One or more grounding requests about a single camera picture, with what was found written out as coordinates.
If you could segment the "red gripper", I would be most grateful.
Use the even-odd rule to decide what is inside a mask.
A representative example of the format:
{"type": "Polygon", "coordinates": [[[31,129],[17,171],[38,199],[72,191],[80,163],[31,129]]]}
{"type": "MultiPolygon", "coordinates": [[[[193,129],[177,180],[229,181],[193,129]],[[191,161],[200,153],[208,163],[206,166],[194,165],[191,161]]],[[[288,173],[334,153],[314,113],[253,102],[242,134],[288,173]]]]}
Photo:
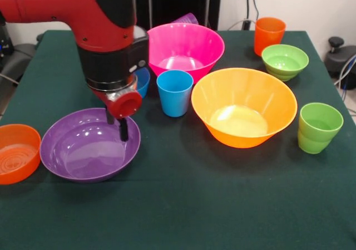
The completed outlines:
{"type": "Polygon", "coordinates": [[[106,106],[107,123],[114,124],[115,119],[119,119],[120,139],[121,141],[128,141],[128,126],[125,117],[129,117],[138,111],[142,104],[141,95],[136,90],[121,90],[118,92],[93,90],[93,93],[106,106]]]}

